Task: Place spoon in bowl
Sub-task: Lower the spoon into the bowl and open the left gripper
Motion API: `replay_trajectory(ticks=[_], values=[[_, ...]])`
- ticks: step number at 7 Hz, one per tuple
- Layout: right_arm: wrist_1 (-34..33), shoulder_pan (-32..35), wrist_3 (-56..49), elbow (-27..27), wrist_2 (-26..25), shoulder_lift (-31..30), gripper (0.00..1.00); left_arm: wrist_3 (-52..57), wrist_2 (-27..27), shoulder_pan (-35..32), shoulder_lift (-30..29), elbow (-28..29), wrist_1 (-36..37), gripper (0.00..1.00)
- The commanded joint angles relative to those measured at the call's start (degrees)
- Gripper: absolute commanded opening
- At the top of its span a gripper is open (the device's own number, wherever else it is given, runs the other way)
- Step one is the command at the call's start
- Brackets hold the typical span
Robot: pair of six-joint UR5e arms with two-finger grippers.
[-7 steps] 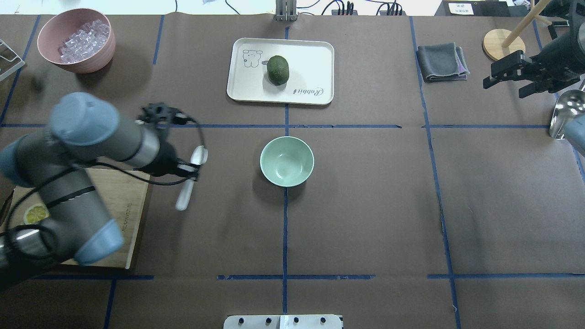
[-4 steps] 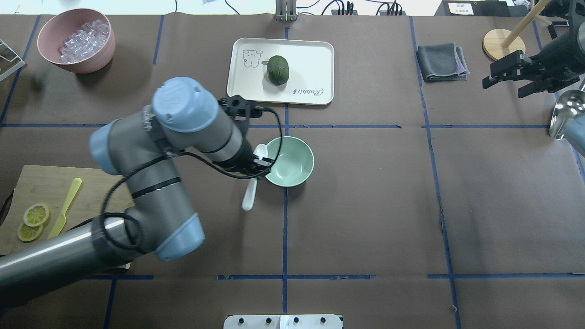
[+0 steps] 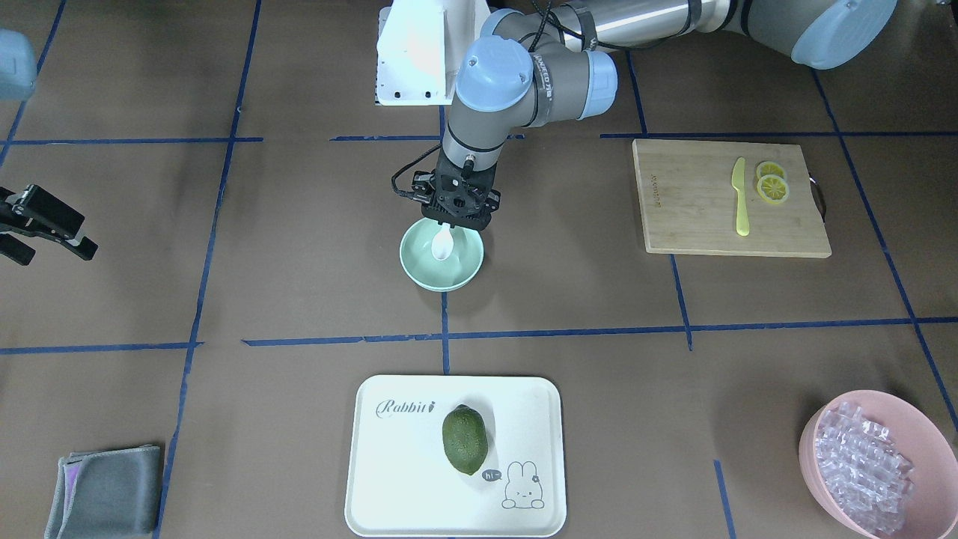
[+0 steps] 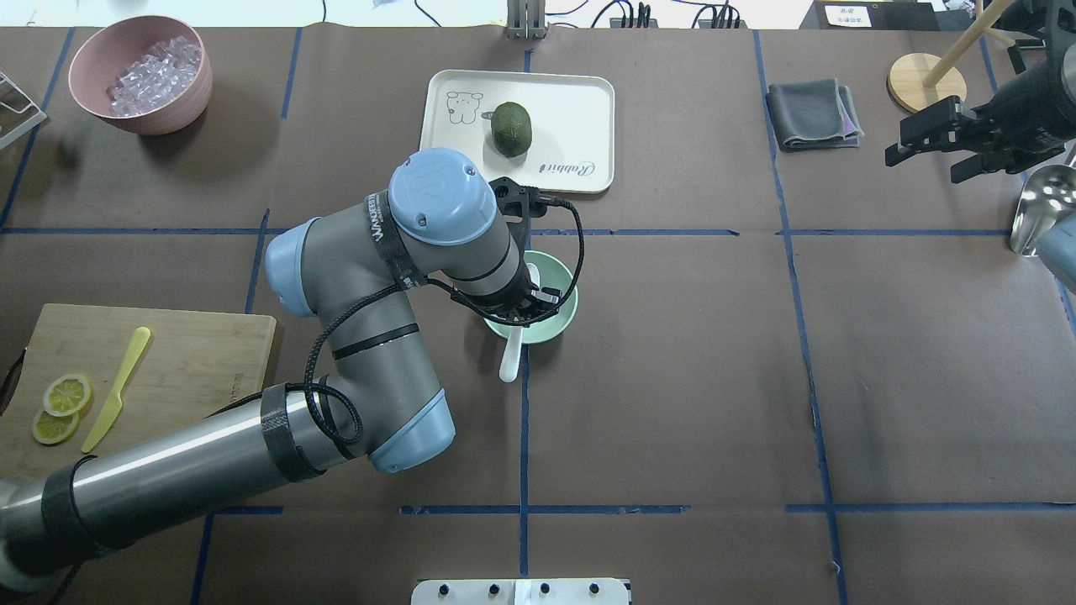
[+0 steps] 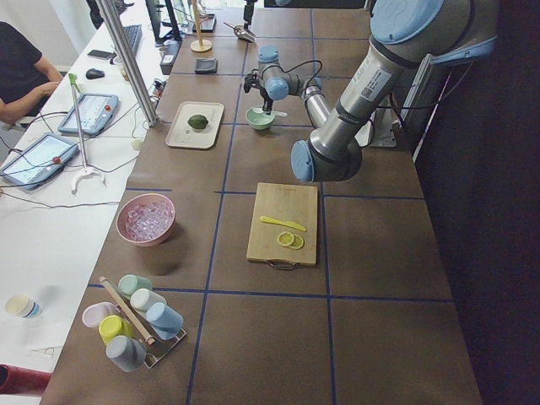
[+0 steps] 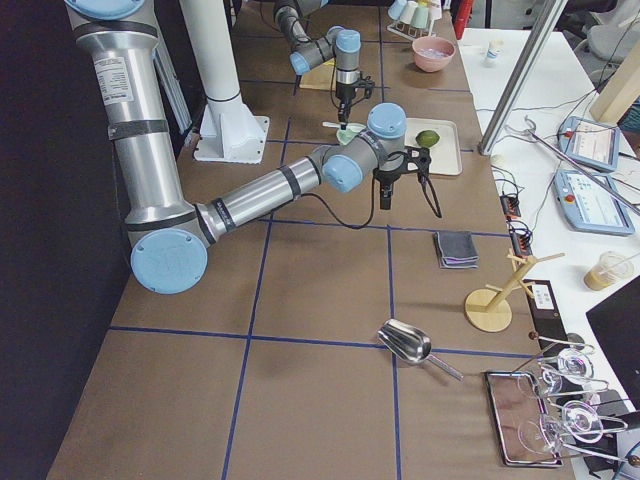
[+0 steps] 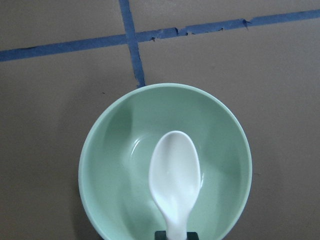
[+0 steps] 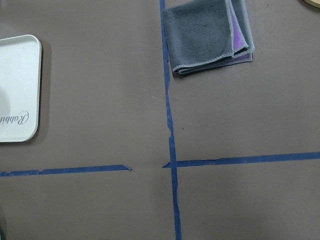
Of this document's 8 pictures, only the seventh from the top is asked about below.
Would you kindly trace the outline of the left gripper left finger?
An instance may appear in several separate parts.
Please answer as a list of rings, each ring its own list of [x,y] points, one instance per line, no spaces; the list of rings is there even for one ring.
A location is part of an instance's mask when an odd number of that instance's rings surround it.
[[[167,232],[166,231],[156,231],[154,233],[154,240],[167,240]]]

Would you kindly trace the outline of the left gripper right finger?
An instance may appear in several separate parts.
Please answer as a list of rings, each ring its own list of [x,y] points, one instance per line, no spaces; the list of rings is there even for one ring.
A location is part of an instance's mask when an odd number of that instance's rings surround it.
[[[199,240],[197,232],[187,232],[187,240]]]

